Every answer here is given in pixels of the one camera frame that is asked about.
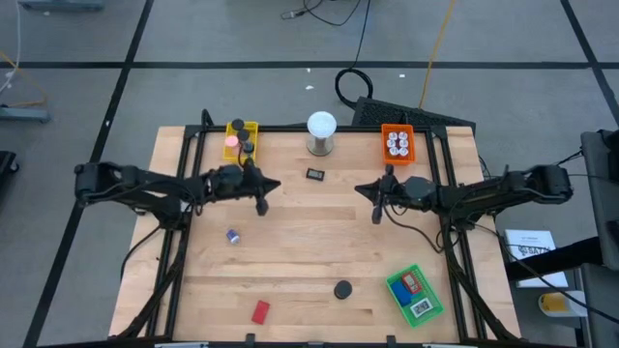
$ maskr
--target cylindrical object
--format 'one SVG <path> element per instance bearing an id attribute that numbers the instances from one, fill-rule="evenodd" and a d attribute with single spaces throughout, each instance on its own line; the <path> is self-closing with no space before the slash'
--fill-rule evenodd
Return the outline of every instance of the cylindrical object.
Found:
<path id="1" fill-rule="evenodd" d="M 236 133 L 236 136 L 239 138 L 240 141 L 250 140 L 250 133 L 247 130 L 239 130 Z"/>
<path id="2" fill-rule="evenodd" d="M 235 131 L 240 131 L 245 127 L 245 122 L 241 119 L 235 119 L 232 121 L 232 129 Z"/>
<path id="3" fill-rule="evenodd" d="M 246 141 L 243 143 L 243 152 L 245 154 L 251 155 L 253 152 L 253 143 L 251 141 Z"/>
<path id="4" fill-rule="evenodd" d="M 332 114 L 326 111 L 314 112 L 308 119 L 308 150 L 315 156 L 327 156 L 334 146 L 333 133 L 338 123 Z"/>
<path id="5" fill-rule="evenodd" d="M 579 290 L 566 291 L 573 298 L 586 304 L 584 293 Z M 543 294 L 538 299 L 540 310 L 549 317 L 586 317 L 587 308 L 568 299 L 561 293 Z"/>
<path id="6" fill-rule="evenodd" d="M 343 300 L 352 294 L 352 284 L 347 280 L 340 280 L 333 292 L 338 299 Z"/>
<path id="7" fill-rule="evenodd" d="M 236 233 L 235 230 L 230 229 L 226 232 L 225 237 L 228 238 L 228 241 L 230 241 L 231 244 L 239 244 L 241 242 L 241 237 L 239 237 L 239 234 Z"/>

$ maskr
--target yellow tray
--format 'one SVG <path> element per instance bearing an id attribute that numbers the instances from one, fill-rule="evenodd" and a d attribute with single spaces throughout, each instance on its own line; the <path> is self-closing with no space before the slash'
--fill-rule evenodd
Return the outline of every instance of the yellow tray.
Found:
<path id="1" fill-rule="evenodd" d="M 256 154 L 258 152 L 258 123 L 254 121 L 246 121 L 245 122 L 245 130 L 250 133 L 250 141 L 253 143 L 253 161 L 256 162 Z M 225 137 L 230 135 L 236 135 L 237 131 L 232 128 L 232 123 L 228 122 L 225 126 Z M 241 154 L 241 163 L 245 162 L 247 159 L 246 154 Z M 223 145 L 223 159 L 238 163 L 239 160 L 239 148 L 238 147 L 227 147 Z"/>

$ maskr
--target wooden table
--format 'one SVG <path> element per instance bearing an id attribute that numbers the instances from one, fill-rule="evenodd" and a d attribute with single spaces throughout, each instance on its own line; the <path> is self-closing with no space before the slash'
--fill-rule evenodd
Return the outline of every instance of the wooden table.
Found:
<path id="1" fill-rule="evenodd" d="M 183 128 L 159 130 L 150 170 L 175 175 L 182 134 Z M 471 130 L 448 128 L 448 135 L 457 181 L 483 180 Z M 384 342 L 388 334 L 398 342 L 458 341 L 445 256 L 436 254 L 421 235 L 386 218 L 380 225 L 371 224 L 371 203 L 353 189 L 384 172 L 380 133 L 336 133 L 336 147 L 325 158 L 307 151 L 306 136 L 259 135 L 257 163 L 265 176 L 281 180 L 281 186 L 267 196 L 266 217 L 255 213 L 253 199 L 244 199 L 207 205 L 202 216 L 193 218 L 174 339 L 243 341 L 254 333 L 258 341 Z M 223 133 L 208 133 L 201 171 L 224 164 L 222 144 Z M 435 144 L 442 170 L 436 139 Z M 431 178 L 422 134 L 416 134 L 415 147 L 417 161 L 396 169 L 401 180 L 412 175 Z M 306 179 L 308 167 L 326 171 L 324 182 Z M 442 178 L 446 183 L 444 170 Z M 433 213 L 409 211 L 396 218 L 421 228 L 432 239 L 439 230 Z M 486 217 L 480 223 L 494 227 Z M 156 225 L 153 217 L 138 217 L 133 243 Z M 239 232 L 239 245 L 226 239 L 229 228 Z M 151 295 L 162 235 L 140 248 L 127 264 L 110 334 L 125 329 Z M 469 232 L 469 243 L 480 294 L 504 325 L 519 335 L 496 237 L 478 229 Z M 443 314 L 415 330 L 385 285 L 387 276 L 414 263 L 445 306 Z M 341 279 L 353 285 L 352 295 L 344 301 L 334 296 Z M 462 294 L 468 334 L 475 336 L 470 303 Z M 258 300 L 271 304 L 263 326 L 251 321 Z M 162 302 L 158 333 L 166 306 L 167 299 Z"/>

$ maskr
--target yellow cable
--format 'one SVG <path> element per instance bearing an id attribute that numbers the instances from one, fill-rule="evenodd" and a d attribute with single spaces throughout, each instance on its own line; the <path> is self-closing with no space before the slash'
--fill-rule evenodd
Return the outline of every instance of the yellow cable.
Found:
<path id="1" fill-rule="evenodd" d="M 422 92 L 422 98 L 419 100 L 419 108 L 424 107 L 424 101 L 426 100 L 426 88 L 427 82 L 429 81 L 429 75 L 432 71 L 432 63 L 434 59 L 436 59 L 436 54 L 438 53 L 438 47 L 441 45 L 443 41 L 443 36 L 445 34 L 445 28 L 447 27 L 447 23 L 449 22 L 449 18 L 452 16 L 452 12 L 454 11 L 454 5 L 456 4 L 456 0 L 452 0 L 449 4 L 449 9 L 447 9 L 447 14 L 445 14 L 445 19 L 443 19 L 443 25 L 441 25 L 441 30 L 438 32 L 438 38 L 436 39 L 436 43 L 434 44 L 434 50 L 432 51 L 432 55 L 429 57 L 429 61 L 427 62 L 427 71 L 426 71 L 426 80 L 424 80 L 424 91 Z"/>
<path id="2" fill-rule="evenodd" d="M 28 80 L 28 82 L 30 82 L 33 86 L 35 86 L 39 92 L 41 92 L 41 94 L 43 95 L 43 99 L 40 101 L 25 101 L 25 102 L 18 102 L 18 103 L 14 103 L 9 105 L 9 107 L 23 107 L 23 106 L 36 106 L 36 105 L 43 105 L 47 103 L 47 93 L 45 92 L 45 90 L 43 89 L 43 87 L 41 87 L 35 80 L 34 78 L 30 77 L 30 75 L 23 71 L 22 69 L 18 68 L 17 65 L 11 60 L 11 58 L 9 58 L 6 54 L 4 54 L 3 51 L 0 51 L 0 56 L 2 57 L 2 59 L 4 59 L 6 62 L 8 62 L 9 64 L 11 64 L 11 66 L 13 66 L 13 68 L 15 68 L 15 71 L 18 72 L 19 74 L 21 74 L 26 80 Z"/>

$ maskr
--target yellow object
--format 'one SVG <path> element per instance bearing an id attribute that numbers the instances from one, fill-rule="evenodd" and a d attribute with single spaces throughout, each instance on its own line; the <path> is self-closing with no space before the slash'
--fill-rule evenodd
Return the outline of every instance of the yellow object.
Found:
<path id="1" fill-rule="evenodd" d="M 452 2 L 449 3 L 449 9 L 447 9 L 447 14 L 445 14 L 445 19 L 443 19 L 443 25 L 441 25 L 441 30 L 438 32 L 438 38 L 436 39 L 436 43 L 434 44 L 434 50 L 432 51 L 432 55 L 429 57 L 429 61 L 427 62 L 426 79 L 424 80 L 424 91 L 422 92 L 422 98 L 419 100 L 419 108 L 421 109 L 424 108 L 424 101 L 426 100 L 426 88 L 427 82 L 429 81 L 429 74 L 432 70 L 432 63 L 434 62 L 434 59 L 436 59 L 436 55 L 438 54 L 438 47 L 443 41 L 443 36 L 445 35 L 445 28 L 447 27 L 449 18 L 452 16 L 455 4 L 456 0 L 452 0 Z"/>
<path id="2" fill-rule="evenodd" d="M 541 298 L 543 309 L 550 312 L 568 311 L 565 300 L 561 293 L 543 294 Z"/>
<path id="3" fill-rule="evenodd" d="M 33 86 L 35 86 L 39 90 L 39 92 L 41 92 L 41 94 L 43 95 L 43 99 L 40 100 L 40 101 L 18 102 L 18 103 L 10 104 L 9 107 L 36 106 L 36 105 L 44 105 L 44 104 L 46 104 L 47 103 L 47 93 L 45 92 L 45 90 L 41 86 L 39 86 L 39 84 L 34 80 L 34 78 L 30 77 L 30 75 L 28 73 L 26 73 L 25 71 L 20 69 L 11 60 L 11 58 L 9 58 L 6 54 L 4 54 L 3 51 L 0 51 L 0 57 L 2 57 L 2 59 L 4 59 L 7 63 L 11 64 L 11 66 L 13 68 L 15 68 L 15 71 L 17 73 L 19 73 L 20 75 L 24 76 L 26 78 L 26 80 L 28 80 L 28 82 L 30 82 Z"/>
<path id="4" fill-rule="evenodd" d="M 586 304 L 582 291 L 570 290 L 566 291 L 566 294 Z M 542 313 L 549 317 L 585 317 L 588 315 L 587 308 L 568 299 L 560 292 L 541 295 L 538 299 L 538 305 Z"/>
<path id="5" fill-rule="evenodd" d="M 250 133 L 250 142 L 253 143 L 253 156 L 251 157 L 253 158 L 253 161 L 256 162 L 255 158 L 256 154 L 258 153 L 258 123 L 255 121 L 246 121 L 244 130 Z M 228 122 L 225 126 L 225 137 L 228 137 L 230 135 L 236 136 L 236 133 L 237 131 L 232 128 L 232 123 Z M 225 146 L 225 144 L 223 144 L 223 159 L 233 163 L 238 163 L 239 151 L 239 147 L 227 147 Z M 245 162 L 247 157 L 248 156 L 242 152 L 240 162 Z"/>

